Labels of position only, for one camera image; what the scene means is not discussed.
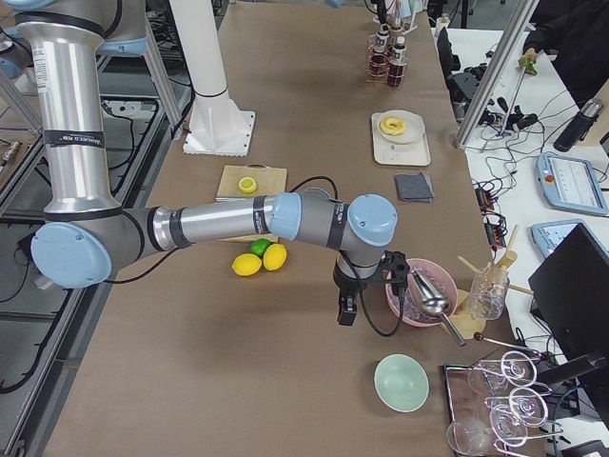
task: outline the green bowl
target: green bowl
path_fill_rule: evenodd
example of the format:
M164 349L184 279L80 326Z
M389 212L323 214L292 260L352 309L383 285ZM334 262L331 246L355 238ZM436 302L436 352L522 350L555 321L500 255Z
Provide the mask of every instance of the green bowl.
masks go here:
M387 355L379 362L374 387L383 403L399 412L419 409L429 394L425 370L415 359L402 354Z

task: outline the white table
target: white table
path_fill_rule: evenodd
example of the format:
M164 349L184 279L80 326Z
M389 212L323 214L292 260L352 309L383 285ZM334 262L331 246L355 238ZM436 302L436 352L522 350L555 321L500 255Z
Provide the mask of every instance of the white table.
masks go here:
M449 29L448 37L452 43L453 53L459 55L462 69L464 69L466 67L476 67L482 62L490 61L484 55L488 50L495 48L501 38L501 31ZM508 105L514 95L519 75L517 63L521 56L521 44L523 41L524 36L514 52L513 59L511 59L514 65L508 66L504 70L493 94L495 100L497 100L497 97L503 96ZM570 94L565 90L564 84L556 74L554 67L546 55L540 55L535 67L539 74L537 76L525 75L516 105L520 105L522 112L525 114L535 112L538 115L545 127L545 137L547 138L549 134L553 133L563 123L573 117L577 113L578 108L575 106ZM501 109L497 106L491 109L501 112ZM544 119L545 116L549 115L552 115L552 117ZM536 124L531 128L531 131L541 131L540 125ZM544 152L556 152L552 145L559 134L560 132L557 131L556 134L551 136L543 148ZM506 149L496 148L504 146L506 141L508 143L516 142L514 140L515 134L505 139L494 136L495 132L490 128L484 129L480 127L467 143L465 153L470 173L472 178L477 181L493 178L489 167L485 163L485 159L488 157L509 159L510 155ZM543 260L543 256L533 243L530 235L529 228L533 224L564 219L583 219L599 240L606 247L609 247L609 220L607 218L556 210L551 208L544 199L535 173L536 160L534 158L540 154L542 136L538 133L527 135L521 132L520 139L525 139L525 141L514 146L514 148L522 152L529 152L529 157L532 158L525 158L517 163L516 170L518 172L514 175L517 184L499 199L498 211L506 216L509 233L512 232L516 224L521 225L521 231L514 247L519 258L510 269L510 281L512 284L522 287L528 287L528 278ZM524 154L516 153L514 155L516 160L525 157ZM561 153L560 155L587 159L592 162L596 169L605 170L608 165L607 155L601 146L588 148L574 146L569 152ZM500 162L491 160L490 164L496 176L506 174ZM606 188L609 186L608 183L609 180L604 181L604 183L601 183L601 186ZM501 258L501 252L498 253L498 258ZM510 290L507 295L506 305L513 330L520 328L524 337L546 333L546 330L529 313L531 305L531 297L529 295ZM545 350L545 343L545 338L527 341L528 346L539 350ZM609 431L601 421L589 422L580 418L568 418L562 419L560 422L565 427L564 436L572 444L566 445L560 442L559 447L570 447L594 439L601 439L606 446L609 446Z

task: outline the black thermos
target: black thermos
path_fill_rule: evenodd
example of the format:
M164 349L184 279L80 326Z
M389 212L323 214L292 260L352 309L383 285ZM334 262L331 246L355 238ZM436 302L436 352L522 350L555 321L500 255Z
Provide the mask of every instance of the black thermos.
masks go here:
M602 102L598 98L588 100L554 142L554 148L560 152L566 152L578 140L583 140L592 124L599 117L601 110Z

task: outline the computer monitor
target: computer monitor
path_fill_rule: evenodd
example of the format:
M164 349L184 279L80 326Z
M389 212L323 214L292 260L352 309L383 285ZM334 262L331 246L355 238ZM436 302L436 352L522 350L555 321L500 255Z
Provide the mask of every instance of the computer monitor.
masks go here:
M529 278L541 318L571 365L582 356L609 358L609 256L578 224ZM609 427L609 368L579 374L587 396Z

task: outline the cutting board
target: cutting board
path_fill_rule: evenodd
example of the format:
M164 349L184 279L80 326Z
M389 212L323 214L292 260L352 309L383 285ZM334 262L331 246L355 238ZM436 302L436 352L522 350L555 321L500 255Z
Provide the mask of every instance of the cutting board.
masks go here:
M258 189L252 193L243 193L239 190L239 180L245 177L254 178L258 183ZM252 198L258 195L276 195L285 191L287 180L287 169L274 169L271 167L237 167L226 165L220 179L216 201L221 202L226 198ZM238 238L227 238L225 241L240 241L251 243L260 238L266 238L272 243L277 243L277 236L268 235L249 235Z

